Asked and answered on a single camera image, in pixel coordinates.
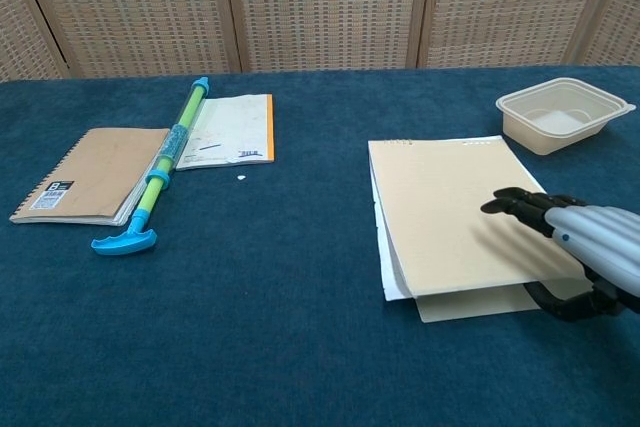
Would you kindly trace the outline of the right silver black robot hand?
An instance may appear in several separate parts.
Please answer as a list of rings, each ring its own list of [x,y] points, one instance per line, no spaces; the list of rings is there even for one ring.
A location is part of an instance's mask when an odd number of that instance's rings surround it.
[[[552,239],[582,266],[591,289],[561,299],[540,281],[524,289],[543,311],[565,322],[639,312],[639,215],[569,195],[496,190],[480,210],[504,213]]]

